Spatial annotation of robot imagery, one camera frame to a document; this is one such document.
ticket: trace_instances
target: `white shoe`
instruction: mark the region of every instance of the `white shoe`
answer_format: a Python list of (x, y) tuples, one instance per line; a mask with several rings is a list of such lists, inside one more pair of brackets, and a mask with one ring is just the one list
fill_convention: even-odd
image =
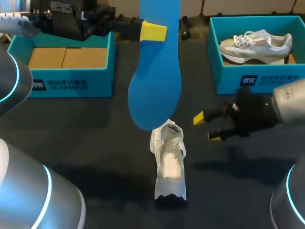
[(248, 31), (244, 36), (234, 35), (233, 39), (222, 41), (219, 45), (221, 54), (234, 63), (260, 60), (266, 64), (284, 64), (285, 57), (292, 48), (292, 36), (273, 36), (261, 30)]
[(154, 198), (174, 194), (186, 200), (183, 160), (186, 151), (182, 129), (171, 120), (152, 131), (150, 150), (157, 162)]

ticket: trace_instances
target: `blue shoe box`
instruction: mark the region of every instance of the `blue shoe box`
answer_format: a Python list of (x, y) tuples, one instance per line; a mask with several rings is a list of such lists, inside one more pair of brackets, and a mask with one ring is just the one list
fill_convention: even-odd
[(111, 97), (115, 64), (115, 36), (91, 36), (84, 42), (44, 33), (34, 38), (15, 36), (8, 52), (28, 64), (36, 47), (107, 48), (104, 68), (31, 69), (34, 84), (30, 98)]
[[(221, 41), (263, 29), (271, 35), (292, 35), (292, 55), (297, 64), (224, 64)], [(305, 24), (299, 16), (211, 18), (207, 54), (217, 94), (234, 94), (241, 86), (249, 86), (254, 93), (271, 93), (276, 87), (305, 78)]]

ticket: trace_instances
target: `yellow foam piece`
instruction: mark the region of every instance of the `yellow foam piece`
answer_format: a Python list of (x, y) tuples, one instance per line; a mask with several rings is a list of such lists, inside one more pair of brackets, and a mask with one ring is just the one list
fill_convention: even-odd
[(156, 25), (147, 21), (142, 22), (140, 41), (164, 42), (166, 38), (167, 27)]
[(209, 133), (208, 133), (208, 140), (221, 141), (221, 138), (220, 137), (215, 137), (215, 138), (210, 139)]
[(201, 111), (198, 115), (195, 116), (195, 118), (193, 119), (193, 123), (194, 123), (194, 125), (204, 123), (203, 111)]

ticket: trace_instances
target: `dark gray cloth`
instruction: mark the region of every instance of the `dark gray cloth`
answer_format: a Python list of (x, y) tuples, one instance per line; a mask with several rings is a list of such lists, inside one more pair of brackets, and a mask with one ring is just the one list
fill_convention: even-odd
[(183, 87), (172, 120), (184, 132), (186, 204), (154, 201), (151, 132), (135, 126), (127, 106), (138, 43), (117, 47), (113, 98), (28, 99), (0, 119), (1, 138), (82, 191), (86, 229), (271, 228), (272, 192), (304, 152), (305, 128), (208, 141), (208, 131), (230, 123), (193, 127), (193, 117), (234, 96), (216, 96), (205, 42), (180, 43), (179, 55)]

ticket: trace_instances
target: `blue shoe insole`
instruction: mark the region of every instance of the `blue shoe insole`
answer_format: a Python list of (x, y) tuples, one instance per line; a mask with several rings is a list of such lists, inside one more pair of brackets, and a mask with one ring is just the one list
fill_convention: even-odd
[(129, 112), (135, 124), (144, 130), (163, 125), (179, 101), (180, 4), (180, 0), (140, 0), (140, 19), (167, 26), (165, 42), (140, 43), (139, 65), (129, 85)]

